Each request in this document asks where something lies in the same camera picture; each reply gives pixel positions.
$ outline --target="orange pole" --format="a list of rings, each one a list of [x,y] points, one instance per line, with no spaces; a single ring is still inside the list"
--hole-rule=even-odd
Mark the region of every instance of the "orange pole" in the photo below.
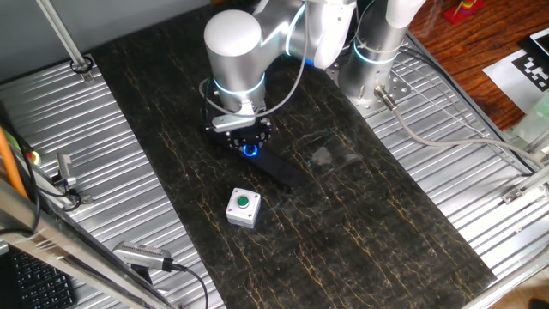
[[[3,158],[3,164],[6,166],[6,172],[8,172],[9,182],[21,195],[28,199],[27,192],[25,191],[25,186],[21,181],[21,175],[19,174],[19,170],[17,169],[17,165],[15,164],[14,155],[11,153],[8,139],[6,139],[6,135],[3,134],[2,127],[0,127],[0,155]]]

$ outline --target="white paper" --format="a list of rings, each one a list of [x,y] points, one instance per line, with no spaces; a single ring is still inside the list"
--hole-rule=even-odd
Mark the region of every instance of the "white paper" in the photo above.
[[[522,57],[528,57],[526,52],[517,51],[483,71],[523,112],[529,113],[541,99],[542,89],[549,86],[549,76],[529,61],[522,65],[524,71],[520,71],[513,61]]]

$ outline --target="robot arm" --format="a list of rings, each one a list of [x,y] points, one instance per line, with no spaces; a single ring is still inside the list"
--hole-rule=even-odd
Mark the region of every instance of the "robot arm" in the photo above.
[[[352,56],[339,76],[341,90],[353,103],[370,104],[376,99],[375,87],[390,86],[393,60],[424,2],[375,0],[363,14]],[[228,10],[214,16],[204,40],[214,85],[228,111],[211,119],[214,131],[230,136],[257,124],[255,115],[266,109],[265,70],[280,55],[305,57],[319,69],[329,67],[345,43],[355,8],[356,0],[306,0],[306,8],[301,0],[262,0],[253,15]]]
[[[354,0],[308,2],[306,62],[330,66],[345,43],[356,7]],[[254,15],[228,10],[212,18],[204,40],[223,106],[238,115],[266,109],[265,70],[280,55],[302,58],[305,49],[305,5],[300,0],[262,0]],[[254,118],[223,115],[212,119],[216,132],[253,125]]]

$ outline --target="black marble surface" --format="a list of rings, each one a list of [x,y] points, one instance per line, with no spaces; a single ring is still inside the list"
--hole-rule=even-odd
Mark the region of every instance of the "black marble surface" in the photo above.
[[[311,182],[286,194],[205,142],[203,8],[92,51],[228,308],[461,308],[494,276],[320,70],[271,117],[269,147]],[[299,64],[268,71],[268,105]],[[262,194],[229,224],[234,187]]]

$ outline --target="black keyboard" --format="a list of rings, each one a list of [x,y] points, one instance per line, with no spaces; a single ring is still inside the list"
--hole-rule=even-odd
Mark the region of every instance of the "black keyboard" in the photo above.
[[[17,308],[68,309],[76,304],[69,276],[26,253],[10,248],[6,255],[9,257],[3,257],[3,263],[11,265],[3,265],[2,272],[7,273],[3,279],[11,279],[11,286],[16,286],[18,301],[11,303]],[[6,266],[11,266],[11,270],[6,270]]]

